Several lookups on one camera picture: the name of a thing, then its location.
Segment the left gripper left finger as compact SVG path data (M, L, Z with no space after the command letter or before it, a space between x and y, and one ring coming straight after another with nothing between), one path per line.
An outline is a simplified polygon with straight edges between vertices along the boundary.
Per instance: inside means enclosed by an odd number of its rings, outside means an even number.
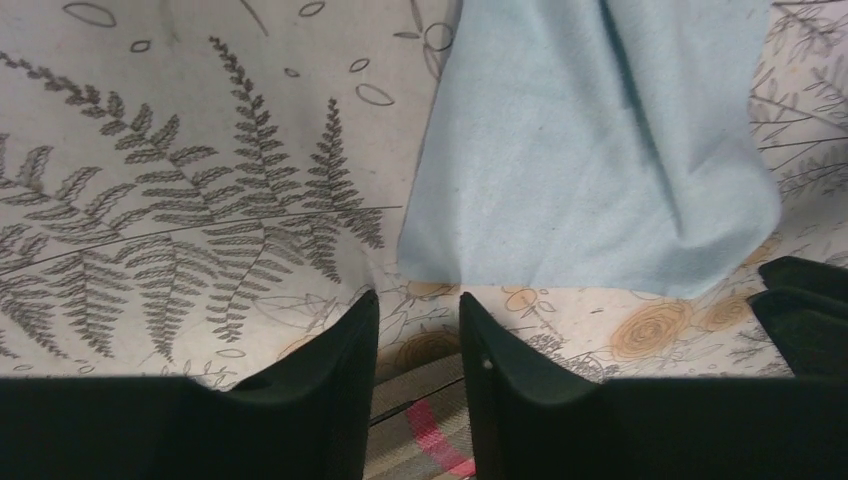
M359 479L379 305L228 391L180 376L5 379L5 479Z

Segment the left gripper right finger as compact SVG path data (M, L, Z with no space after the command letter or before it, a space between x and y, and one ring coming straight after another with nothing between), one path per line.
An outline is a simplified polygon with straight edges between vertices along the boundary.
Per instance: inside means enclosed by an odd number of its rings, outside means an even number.
M847 386L623 378L562 368L471 294L460 339L480 479L843 479Z

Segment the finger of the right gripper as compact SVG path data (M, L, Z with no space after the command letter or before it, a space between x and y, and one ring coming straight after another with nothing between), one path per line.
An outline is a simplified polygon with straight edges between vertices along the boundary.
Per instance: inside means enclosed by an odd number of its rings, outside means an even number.
M797 376L847 376L847 268L784 256L758 268L755 317Z

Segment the blue cleaning cloth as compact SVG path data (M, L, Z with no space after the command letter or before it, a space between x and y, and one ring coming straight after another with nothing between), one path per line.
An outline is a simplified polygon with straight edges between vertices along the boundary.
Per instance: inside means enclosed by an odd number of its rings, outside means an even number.
M766 1L465 1L397 255L421 282L694 298L777 227Z

